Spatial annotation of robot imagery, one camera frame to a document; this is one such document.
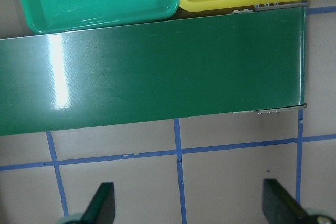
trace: floor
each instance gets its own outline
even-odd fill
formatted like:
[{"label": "floor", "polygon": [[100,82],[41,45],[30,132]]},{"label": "floor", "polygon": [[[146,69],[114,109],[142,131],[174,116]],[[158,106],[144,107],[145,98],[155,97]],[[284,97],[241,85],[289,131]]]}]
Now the floor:
[{"label": "floor", "polygon": [[[336,218],[336,0],[309,2],[304,111],[0,137],[1,223],[55,223],[114,181],[115,224],[267,223],[264,178]],[[0,0],[0,38],[30,35]]]}]

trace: screw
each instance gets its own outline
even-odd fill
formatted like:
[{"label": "screw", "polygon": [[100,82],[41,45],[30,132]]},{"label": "screw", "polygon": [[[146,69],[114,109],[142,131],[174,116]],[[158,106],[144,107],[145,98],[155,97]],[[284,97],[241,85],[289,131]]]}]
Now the screw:
[{"label": "screw", "polygon": [[317,218],[317,223],[318,224],[331,224],[331,220],[329,220],[327,217],[319,216]]}]

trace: green panel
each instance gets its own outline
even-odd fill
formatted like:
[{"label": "green panel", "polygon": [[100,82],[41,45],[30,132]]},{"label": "green panel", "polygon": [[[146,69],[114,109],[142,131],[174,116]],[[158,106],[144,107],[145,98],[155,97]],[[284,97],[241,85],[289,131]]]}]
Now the green panel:
[{"label": "green panel", "polygon": [[0,40],[0,135],[304,104],[305,9]]}]

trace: tile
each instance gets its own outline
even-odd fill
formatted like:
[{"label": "tile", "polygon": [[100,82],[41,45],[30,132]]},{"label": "tile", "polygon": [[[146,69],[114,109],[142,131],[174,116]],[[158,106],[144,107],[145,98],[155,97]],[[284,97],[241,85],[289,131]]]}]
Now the tile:
[{"label": "tile", "polygon": [[84,212],[102,182],[114,182],[121,223],[181,223],[176,156],[61,166],[69,213]]},{"label": "tile", "polygon": [[303,135],[335,134],[336,13],[308,16]]},{"label": "tile", "polygon": [[0,0],[0,39],[32,35],[20,0]]},{"label": "tile", "polygon": [[183,155],[188,223],[264,223],[262,184],[295,194],[296,144]]},{"label": "tile", "polygon": [[217,114],[180,119],[183,148],[297,137],[298,112]]},{"label": "tile", "polygon": [[175,149],[173,120],[54,131],[52,135],[59,160]]},{"label": "tile", "polygon": [[53,167],[0,172],[0,181],[1,223],[56,223],[63,216]]},{"label": "tile", "polygon": [[303,144],[301,204],[336,219],[336,140]]},{"label": "tile", "polygon": [[310,0],[309,8],[336,6],[336,0]]},{"label": "tile", "polygon": [[0,136],[0,166],[51,161],[45,132]]}]

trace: black object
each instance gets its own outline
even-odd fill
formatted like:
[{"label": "black object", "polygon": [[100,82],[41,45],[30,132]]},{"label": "black object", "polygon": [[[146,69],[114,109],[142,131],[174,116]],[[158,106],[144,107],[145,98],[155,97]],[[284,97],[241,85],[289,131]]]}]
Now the black object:
[{"label": "black object", "polygon": [[102,183],[79,221],[67,224],[113,224],[115,213],[114,183]]},{"label": "black object", "polygon": [[263,212],[270,224],[336,224],[325,215],[309,215],[276,179],[264,179]]}]

